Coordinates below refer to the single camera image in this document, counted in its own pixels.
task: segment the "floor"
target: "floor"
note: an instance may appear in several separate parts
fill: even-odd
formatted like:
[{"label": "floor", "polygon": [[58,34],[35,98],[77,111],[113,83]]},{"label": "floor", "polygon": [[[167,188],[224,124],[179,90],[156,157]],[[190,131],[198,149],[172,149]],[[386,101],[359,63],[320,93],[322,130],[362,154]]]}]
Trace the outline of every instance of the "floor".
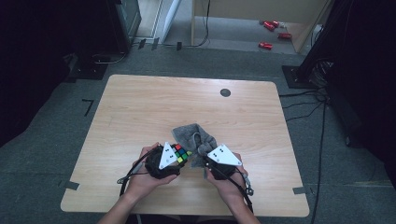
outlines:
[{"label": "floor", "polygon": [[[160,43],[166,45],[176,45],[177,42],[182,42],[183,46],[191,44],[191,1],[181,1],[174,22],[167,36],[163,38],[163,27],[171,4],[171,0],[139,1],[142,23],[136,36],[137,40],[146,38],[148,42],[152,42],[154,38],[159,37]],[[195,18],[195,45],[202,43],[205,38],[205,22],[206,18]],[[208,39],[201,48],[306,55],[311,49],[311,42],[314,41],[311,39],[316,36],[320,27],[318,26],[311,38],[307,39],[303,49],[296,52],[290,40],[277,38],[278,33],[287,32],[287,24],[284,24],[285,28],[276,28],[274,32],[271,32],[260,25],[259,21],[209,17],[207,21]],[[273,48],[271,50],[259,48],[258,45],[262,41],[272,44]]]}]

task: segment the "black cable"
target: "black cable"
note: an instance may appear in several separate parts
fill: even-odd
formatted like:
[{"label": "black cable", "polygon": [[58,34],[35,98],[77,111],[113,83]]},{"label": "black cable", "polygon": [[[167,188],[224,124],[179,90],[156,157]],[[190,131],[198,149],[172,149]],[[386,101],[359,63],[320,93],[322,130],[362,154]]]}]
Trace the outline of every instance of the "black cable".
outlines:
[{"label": "black cable", "polygon": [[304,115],[304,116],[300,116],[300,117],[294,117],[294,118],[291,118],[291,119],[286,119],[286,121],[290,121],[290,120],[292,120],[292,119],[303,119],[303,118],[308,118],[309,116],[311,116],[311,115],[315,112],[315,110],[317,110],[321,105],[323,105],[323,103],[324,103],[324,102],[320,102],[320,104],[317,105],[317,106],[311,111],[311,113],[309,113],[308,115]]},{"label": "black cable", "polygon": [[324,138],[325,119],[326,119],[326,104],[324,104],[324,106],[323,106],[322,129],[321,129],[321,135],[320,135],[319,160],[318,160],[318,186],[317,186],[317,194],[316,194],[317,197],[315,199],[314,210],[312,212],[311,224],[315,223],[315,218],[316,218],[317,209],[318,209],[318,199],[319,199],[320,182],[321,182],[321,164],[322,164],[322,153],[323,153],[323,138]]},{"label": "black cable", "polygon": [[318,92],[319,89],[314,90],[314,91],[303,91],[299,93],[291,93],[291,94],[279,94],[279,97],[293,97],[293,96],[300,96],[300,95],[305,95],[309,92]]},{"label": "black cable", "polygon": [[236,183],[234,180],[232,180],[229,176],[225,175],[222,171],[220,171],[218,168],[216,168],[216,167],[214,167],[214,166],[210,166],[210,167],[208,167],[208,168],[209,168],[209,169],[215,170],[215,171],[216,171],[217,173],[219,173],[223,178],[230,180],[231,183],[233,183],[233,184],[239,189],[239,191],[241,192],[242,196],[243,196],[243,197],[245,198],[245,200],[247,201],[247,207],[248,207],[248,208],[250,209],[250,211],[253,213],[253,205],[252,205],[252,202],[251,202],[251,200],[249,199],[248,194],[245,192],[245,190],[244,190],[240,185],[238,185],[238,183]]},{"label": "black cable", "polygon": [[[206,34],[205,34],[203,41],[198,45],[188,45],[188,46],[183,46],[183,48],[198,48],[198,47],[201,47],[204,43],[206,43],[206,41],[209,38],[209,26],[208,26],[209,11],[210,11],[210,0],[207,2],[206,19],[204,21],[204,27],[206,30]],[[177,46],[177,45],[172,45],[172,44],[159,44],[159,45],[166,46],[166,47],[176,47]]]},{"label": "black cable", "polygon": [[282,109],[291,108],[292,106],[295,106],[295,105],[315,105],[315,104],[317,104],[317,103],[318,103],[318,102],[303,102],[303,103],[297,103],[297,104],[282,106]]},{"label": "black cable", "polygon": [[141,158],[139,158],[139,160],[136,161],[136,163],[132,166],[131,170],[128,172],[128,174],[125,177],[120,178],[117,181],[117,184],[122,184],[121,186],[121,190],[120,190],[120,196],[125,192],[125,188],[126,188],[126,183],[129,181],[129,179],[131,178],[133,174],[133,170],[139,165],[139,163],[145,159],[148,155],[150,155],[152,152],[155,151],[156,148],[148,151],[145,155],[143,155]]}]

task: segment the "red tool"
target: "red tool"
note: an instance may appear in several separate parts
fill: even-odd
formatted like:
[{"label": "red tool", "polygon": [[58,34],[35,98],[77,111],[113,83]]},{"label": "red tool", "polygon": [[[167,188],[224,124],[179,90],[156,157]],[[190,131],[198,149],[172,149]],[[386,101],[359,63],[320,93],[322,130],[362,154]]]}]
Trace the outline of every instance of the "red tool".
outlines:
[{"label": "red tool", "polygon": [[260,42],[259,43],[259,48],[271,50],[272,49],[272,44],[266,43],[266,42]]},{"label": "red tool", "polygon": [[289,33],[279,33],[279,34],[277,34],[277,38],[280,38],[280,39],[291,39],[291,34],[289,34]]},{"label": "red tool", "polygon": [[279,27],[279,21],[270,21],[270,22],[275,26],[275,28]]},{"label": "red tool", "polygon": [[275,26],[269,21],[265,21],[262,25],[270,31],[275,30]]}]

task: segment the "hand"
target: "hand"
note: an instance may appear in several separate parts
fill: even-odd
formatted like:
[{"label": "hand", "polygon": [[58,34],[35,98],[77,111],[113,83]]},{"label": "hand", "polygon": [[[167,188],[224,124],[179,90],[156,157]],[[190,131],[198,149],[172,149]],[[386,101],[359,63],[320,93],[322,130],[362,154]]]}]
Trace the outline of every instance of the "hand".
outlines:
[{"label": "hand", "polygon": [[[158,143],[154,144],[151,147],[143,147],[140,157],[145,155],[148,151],[154,149],[158,146]],[[143,165],[138,174],[145,174],[148,171],[146,167]],[[98,223],[105,224],[118,224],[125,223],[131,210],[134,206],[144,197],[148,196],[155,188],[160,185],[169,184],[172,180],[176,179],[177,175],[169,175],[164,179],[156,179],[149,174],[146,175],[133,175],[129,180],[128,188],[125,190],[125,193],[119,197],[117,202],[113,205],[113,207],[108,211]]]},{"label": "hand", "polygon": [[[236,158],[242,161],[241,155],[234,153]],[[237,166],[237,172],[241,172],[244,174],[248,174],[248,171],[240,165]],[[213,174],[206,167],[207,180],[213,184],[217,189],[221,199],[227,204],[231,213],[238,221],[238,223],[257,223],[260,224],[260,221],[254,217],[253,213],[249,210],[248,206],[245,204],[244,196],[239,191],[238,187],[235,186],[230,180],[217,180],[213,176]],[[246,187],[245,180],[239,173],[234,173],[230,176],[230,178],[235,181],[238,185],[240,185],[243,189]]]},{"label": "hand", "polygon": [[[156,148],[159,143],[154,144],[151,147],[143,147],[140,152],[139,158],[144,156],[146,153]],[[154,189],[156,189],[160,185],[169,184],[172,180],[177,178],[177,175],[169,175],[163,179],[157,179],[147,174],[146,167],[143,165],[138,174],[146,174],[146,175],[133,175],[129,181],[129,185],[127,190],[125,190],[126,195],[134,195],[138,197],[138,200],[148,196]]]},{"label": "hand", "polygon": [[[241,155],[238,153],[234,153],[236,158],[238,158],[240,161],[242,161]],[[245,170],[243,165],[237,166],[238,170],[241,173],[248,174],[248,171]],[[238,185],[240,185],[242,188],[245,188],[245,180],[239,174],[239,171],[236,171],[238,173],[234,173],[233,175],[230,176],[230,178],[235,181]],[[221,199],[225,203],[230,203],[230,200],[238,200],[238,201],[243,201],[244,197],[239,191],[239,189],[234,185],[231,181],[229,180],[216,180],[213,174],[209,171],[208,168],[206,168],[206,173],[207,173],[207,180],[213,184],[219,192],[219,195]]]}]

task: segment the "gray towel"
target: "gray towel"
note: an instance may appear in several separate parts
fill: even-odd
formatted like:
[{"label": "gray towel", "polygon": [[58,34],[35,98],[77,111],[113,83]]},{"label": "gray towel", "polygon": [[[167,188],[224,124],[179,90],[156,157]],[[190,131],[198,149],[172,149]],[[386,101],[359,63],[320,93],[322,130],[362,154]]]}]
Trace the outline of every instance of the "gray towel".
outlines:
[{"label": "gray towel", "polygon": [[202,157],[218,146],[216,139],[197,123],[175,128],[172,134],[182,147],[192,152],[191,167],[204,167]]}]

